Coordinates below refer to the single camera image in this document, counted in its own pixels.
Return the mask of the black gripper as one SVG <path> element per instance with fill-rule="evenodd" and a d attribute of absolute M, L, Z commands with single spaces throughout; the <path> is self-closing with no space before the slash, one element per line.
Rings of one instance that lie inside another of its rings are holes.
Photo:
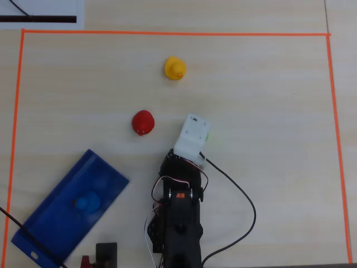
<path fill-rule="evenodd" d="M 184 157 L 174 154 L 170 149 L 160 167 L 160 180 L 163 181 L 163 196 L 169 199 L 169 192 L 188 191 L 193 200 L 204 200 L 209 178 L 198 165 Z"/>

